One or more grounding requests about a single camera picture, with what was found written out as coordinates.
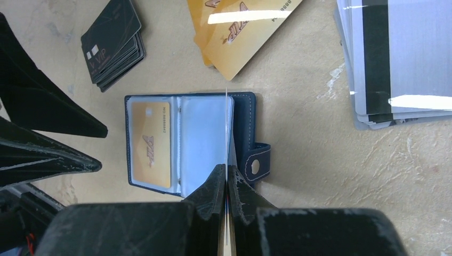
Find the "black credit card stack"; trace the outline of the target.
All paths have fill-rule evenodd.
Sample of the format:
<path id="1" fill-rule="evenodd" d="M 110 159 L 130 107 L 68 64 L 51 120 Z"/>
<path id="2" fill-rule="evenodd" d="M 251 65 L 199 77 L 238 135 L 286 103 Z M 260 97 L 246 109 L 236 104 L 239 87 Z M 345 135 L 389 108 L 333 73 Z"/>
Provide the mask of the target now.
<path id="1" fill-rule="evenodd" d="M 93 84 L 105 92 L 146 56 L 132 1 L 109 1 L 87 32 L 82 50 Z"/>

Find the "single silver credit card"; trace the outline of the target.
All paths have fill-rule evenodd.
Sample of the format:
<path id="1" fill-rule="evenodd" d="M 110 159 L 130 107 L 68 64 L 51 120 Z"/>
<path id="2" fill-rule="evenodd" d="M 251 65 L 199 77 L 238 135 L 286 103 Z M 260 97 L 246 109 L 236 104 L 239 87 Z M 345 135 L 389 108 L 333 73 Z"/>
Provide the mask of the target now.
<path id="1" fill-rule="evenodd" d="M 229 167 L 229 151 L 230 151 L 230 125 L 229 125 L 229 98 L 228 98 L 228 88 L 225 88 L 225 157 L 224 157 L 224 220 L 223 220 L 223 245 L 220 246 L 220 252 L 221 255 L 225 255 L 225 251 L 228 251 L 229 248 L 229 239 L 230 239 L 230 232 L 229 232 L 229 199 L 228 199 L 228 167 Z"/>

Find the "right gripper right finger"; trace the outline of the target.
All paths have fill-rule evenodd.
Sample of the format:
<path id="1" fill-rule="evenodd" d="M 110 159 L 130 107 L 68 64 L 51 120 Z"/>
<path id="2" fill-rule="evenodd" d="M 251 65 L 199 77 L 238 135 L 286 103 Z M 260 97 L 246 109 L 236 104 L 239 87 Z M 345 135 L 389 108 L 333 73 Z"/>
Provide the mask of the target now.
<path id="1" fill-rule="evenodd" d="M 368 208 L 278 208 L 228 168 L 233 255 L 405 255 L 389 218 Z"/>

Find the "blue leather card holder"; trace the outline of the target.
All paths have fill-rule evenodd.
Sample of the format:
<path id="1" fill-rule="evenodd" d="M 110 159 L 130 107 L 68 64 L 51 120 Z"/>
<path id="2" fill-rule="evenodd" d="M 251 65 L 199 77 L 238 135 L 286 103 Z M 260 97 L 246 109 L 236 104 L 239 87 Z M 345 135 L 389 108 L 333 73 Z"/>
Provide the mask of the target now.
<path id="1" fill-rule="evenodd" d="M 131 186 L 187 197 L 213 168 L 224 164 L 225 92 L 128 95 L 125 104 L 127 174 Z M 271 147 L 256 141 L 257 97 L 230 92 L 229 165 L 235 165 L 250 185 L 270 174 Z M 171 113 L 171 187 L 164 189 L 132 177 L 132 102 L 169 102 Z"/>

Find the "single gold credit card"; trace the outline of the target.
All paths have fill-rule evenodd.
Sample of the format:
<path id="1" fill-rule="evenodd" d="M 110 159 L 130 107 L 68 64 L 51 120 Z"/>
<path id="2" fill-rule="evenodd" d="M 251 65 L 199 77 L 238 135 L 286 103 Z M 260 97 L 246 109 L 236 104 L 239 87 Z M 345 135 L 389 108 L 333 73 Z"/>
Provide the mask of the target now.
<path id="1" fill-rule="evenodd" d="M 171 187 L 171 113 L 169 102 L 132 102 L 132 177 Z"/>

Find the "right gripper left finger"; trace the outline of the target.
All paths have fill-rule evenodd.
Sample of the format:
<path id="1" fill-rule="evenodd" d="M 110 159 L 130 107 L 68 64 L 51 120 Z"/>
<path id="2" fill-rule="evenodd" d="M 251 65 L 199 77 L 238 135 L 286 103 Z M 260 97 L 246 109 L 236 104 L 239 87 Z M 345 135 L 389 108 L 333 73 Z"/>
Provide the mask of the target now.
<path id="1" fill-rule="evenodd" d="M 179 202 L 71 205 L 37 255 L 222 255 L 226 166 Z"/>

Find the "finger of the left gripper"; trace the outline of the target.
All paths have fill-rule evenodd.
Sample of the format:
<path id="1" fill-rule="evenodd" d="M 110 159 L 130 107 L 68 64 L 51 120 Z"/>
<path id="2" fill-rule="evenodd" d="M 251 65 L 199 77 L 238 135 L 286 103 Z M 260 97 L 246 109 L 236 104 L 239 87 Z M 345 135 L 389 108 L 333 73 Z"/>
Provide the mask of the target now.
<path id="1" fill-rule="evenodd" d="M 1 189 L 101 168 L 99 160 L 1 118 Z"/>
<path id="2" fill-rule="evenodd" d="M 72 101 L 32 61 L 1 15 L 1 100 L 29 130 L 105 138 L 107 127 Z"/>

